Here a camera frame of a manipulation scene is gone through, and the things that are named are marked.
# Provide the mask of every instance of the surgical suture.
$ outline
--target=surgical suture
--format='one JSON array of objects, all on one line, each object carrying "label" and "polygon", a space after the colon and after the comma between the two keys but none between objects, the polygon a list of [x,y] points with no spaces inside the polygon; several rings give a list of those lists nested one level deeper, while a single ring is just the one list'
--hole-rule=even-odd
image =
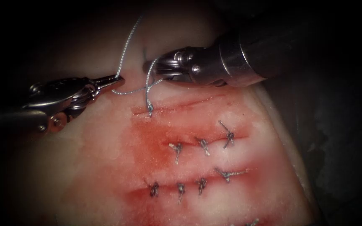
[{"label": "surgical suture", "polygon": [[150,196],[153,197],[153,196],[156,196],[158,197],[159,196],[159,184],[157,182],[155,182],[153,184],[153,186],[150,186]]},{"label": "surgical suture", "polygon": [[210,153],[207,151],[207,141],[205,139],[199,139],[197,137],[195,137],[195,139],[199,142],[201,147],[205,150],[206,156],[209,156]]},{"label": "surgical suture", "polygon": [[215,170],[223,176],[223,178],[226,180],[227,183],[230,183],[230,176],[240,175],[244,173],[248,173],[248,169],[240,172],[223,172],[219,168],[215,168]]},{"label": "surgical suture", "polygon": [[246,223],[245,226],[255,226],[259,222],[259,219],[255,219],[252,223]]},{"label": "surgical suture", "polygon": [[226,135],[226,138],[227,138],[227,141],[226,141],[226,144],[224,145],[224,149],[226,149],[227,148],[227,145],[228,145],[228,143],[231,141],[231,144],[232,145],[234,145],[234,133],[232,133],[230,130],[228,130],[228,128],[222,123],[222,121],[221,120],[219,120],[219,123],[220,123],[220,125],[222,125],[223,126],[223,128],[225,129],[225,130],[227,130],[227,135]]},{"label": "surgical suture", "polygon": [[178,143],[177,145],[168,144],[174,151],[176,151],[176,164],[178,164],[178,158],[180,157],[180,152],[182,150],[182,144]]},{"label": "surgical suture", "polygon": [[204,188],[206,187],[206,179],[205,178],[201,178],[200,180],[197,180],[196,183],[199,185],[199,194],[198,194],[198,198],[201,197],[202,195],[202,191],[204,190]]},{"label": "surgical suture", "polygon": [[180,193],[177,204],[180,204],[182,195],[185,193],[185,184],[177,183],[177,187],[178,187],[178,192]]}]

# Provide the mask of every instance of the metal screw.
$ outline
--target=metal screw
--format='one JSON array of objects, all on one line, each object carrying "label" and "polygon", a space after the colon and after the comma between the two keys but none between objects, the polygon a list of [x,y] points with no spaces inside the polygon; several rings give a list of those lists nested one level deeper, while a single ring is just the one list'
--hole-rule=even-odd
[{"label": "metal screw", "polygon": [[44,125],[39,125],[39,131],[44,132],[47,128]]},{"label": "metal screw", "polygon": [[201,71],[201,68],[198,65],[192,66],[192,72],[198,74]]},{"label": "metal screw", "polygon": [[54,126],[62,126],[61,120],[58,118],[54,119]]},{"label": "metal screw", "polygon": [[30,87],[30,93],[37,93],[40,90],[40,86],[41,86],[40,83],[33,84]]}]

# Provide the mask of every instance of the dark background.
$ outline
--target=dark background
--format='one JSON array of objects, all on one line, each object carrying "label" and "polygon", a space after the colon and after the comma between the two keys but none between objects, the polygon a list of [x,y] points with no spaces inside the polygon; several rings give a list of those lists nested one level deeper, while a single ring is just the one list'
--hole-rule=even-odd
[{"label": "dark background", "polygon": [[[274,5],[270,1],[207,3],[230,27]],[[362,225],[362,3],[307,3],[334,15],[328,53],[306,70],[264,85],[301,151],[323,223]],[[34,48],[63,25],[112,4],[137,1],[0,3],[0,105],[5,104],[4,96],[15,91],[10,81],[18,75],[13,73],[26,64]]]}]

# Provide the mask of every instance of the red blood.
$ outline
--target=red blood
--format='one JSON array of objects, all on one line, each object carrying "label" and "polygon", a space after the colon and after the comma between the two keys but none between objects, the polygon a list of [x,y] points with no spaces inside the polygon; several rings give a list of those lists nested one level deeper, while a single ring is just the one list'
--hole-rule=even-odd
[{"label": "red blood", "polygon": [[[130,112],[129,115],[115,115],[118,107],[116,99],[112,105],[93,115],[93,120],[85,125],[84,144],[76,162],[78,171],[62,198],[64,203],[74,206],[77,214],[103,216],[93,221],[100,224],[205,225],[210,219],[202,216],[201,210],[196,207],[198,185],[195,181],[201,177],[207,179],[199,199],[202,203],[216,198],[212,194],[226,192],[225,186],[235,185],[246,188],[242,191],[242,203],[260,203],[265,192],[261,189],[268,183],[262,178],[265,178],[269,159],[258,156],[256,159],[228,162],[217,157],[227,134],[218,120],[232,130],[236,143],[249,139],[254,132],[253,122],[260,120],[244,103],[242,93],[225,88],[216,93],[204,90],[198,95],[170,97],[153,102],[152,118],[149,118],[144,102],[137,99],[141,96],[132,98],[134,101],[121,105]],[[233,121],[222,119],[230,118],[230,114]],[[121,128],[117,133],[119,137],[110,139],[115,128]],[[209,149],[211,156],[205,156],[195,137],[208,141],[209,147],[212,147]],[[179,164],[175,164],[176,153],[168,146],[169,143],[183,145]],[[227,151],[232,153],[233,149],[230,147]],[[227,184],[213,170],[215,164],[225,171],[251,170],[231,177],[230,184]],[[149,186],[154,182],[160,186],[158,197],[150,196]],[[186,185],[180,205],[176,203],[179,196],[177,182]],[[282,216],[262,213],[261,217],[263,219],[258,225],[273,225]],[[254,218],[225,219],[217,224],[237,224],[248,220],[253,221]]]}]

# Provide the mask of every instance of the metal pivot joint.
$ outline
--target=metal pivot joint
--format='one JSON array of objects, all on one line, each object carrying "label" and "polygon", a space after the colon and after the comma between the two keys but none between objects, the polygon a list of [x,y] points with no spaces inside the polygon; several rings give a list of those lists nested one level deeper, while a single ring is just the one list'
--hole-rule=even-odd
[{"label": "metal pivot joint", "polygon": [[58,132],[77,118],[102,92],[123,85],[125,80],[115,75],[91,80],[65,78],[30,87],[29,101],[22,109],[39,110],[48,117],[38,126],[40,132]]},{"label": "metal pivot joint", "polygon": [[[194,80],[194,76],[199,74],[199,66],[193,65],[191,62],[196,54],[202,52],[202,47],[185,47],[168,52],[161,56],[155,65],[156,76],[180,86],[201,86]],[[215,81],[207,84],[207,86],[221,86],[223,81]]]}]

